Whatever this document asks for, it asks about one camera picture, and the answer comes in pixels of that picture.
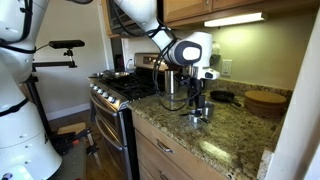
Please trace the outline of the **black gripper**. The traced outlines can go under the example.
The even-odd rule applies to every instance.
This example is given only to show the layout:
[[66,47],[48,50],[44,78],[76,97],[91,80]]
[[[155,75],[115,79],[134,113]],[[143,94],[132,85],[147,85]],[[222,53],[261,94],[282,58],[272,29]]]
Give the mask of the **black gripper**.
[[203,108],[205,105],[205,96],[201,93],[203,89],[202,81],[191,76],[186,76],[181,84],[188,87],[186,100],[188,105],[195,106],[196,109]]

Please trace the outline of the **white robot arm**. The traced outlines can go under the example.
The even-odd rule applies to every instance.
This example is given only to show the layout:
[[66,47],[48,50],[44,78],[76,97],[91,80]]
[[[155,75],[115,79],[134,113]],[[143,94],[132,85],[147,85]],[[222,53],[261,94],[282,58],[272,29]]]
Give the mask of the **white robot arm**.
[[[197,69],[196,79],[215,80],[220,73],[209,65],[212,36],[195,32],[177,39],[157,19],[156,0],[113,0],[159,48],[165,61]],[[27,80],[36,52],[35,42],[49,0],[0,0],[0,104],[16,112],[29,100],[18,85]]]

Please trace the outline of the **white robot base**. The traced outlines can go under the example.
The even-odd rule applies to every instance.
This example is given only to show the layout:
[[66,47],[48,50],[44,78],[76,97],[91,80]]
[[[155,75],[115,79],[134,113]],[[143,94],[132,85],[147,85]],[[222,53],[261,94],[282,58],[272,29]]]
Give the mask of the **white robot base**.
[[36,106],[20,91],[9,69],[0,64],[0,172],[13,180],[46,180],[62,158],[44,130]]

